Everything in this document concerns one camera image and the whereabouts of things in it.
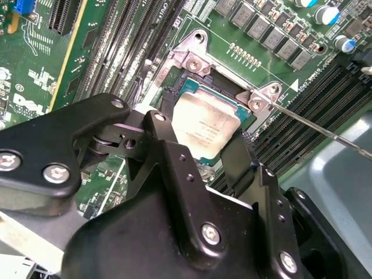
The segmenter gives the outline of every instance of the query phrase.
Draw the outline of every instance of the capacitor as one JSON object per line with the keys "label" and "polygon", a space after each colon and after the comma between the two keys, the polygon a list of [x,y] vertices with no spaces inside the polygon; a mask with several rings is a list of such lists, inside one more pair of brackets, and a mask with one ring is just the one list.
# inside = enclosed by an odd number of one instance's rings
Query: capacitor
{"label": "capacitor", "polygon": [[0,130],[4,130],[6,128],[6,125],[3,121],[0,121]]}
{"label": "capacitor", "polygon": [[314,14],[314,19],[317,24],[333,25],[337,22],[338,18],[338,8],[328,5],[320,6]]}
{"label": "capacitor", "polygon": [[352,52],[356,47],[355,41],[352,39],[349,39],[347,36],[344,36],[344,35],[337,36],[334,41],[334,45],[337,49],[339,49],[343,53]]}
{"label": "capacitor", "polygon": [[273,12],[271,13],[271,18],[276,21],[279,17],[280,13],[277,11],[277,10],[273,10]]}
{"label": "capacitor", "polygon": [[295,5],[300,8],[312,7],[318,2],[317,0],[295,0]]}

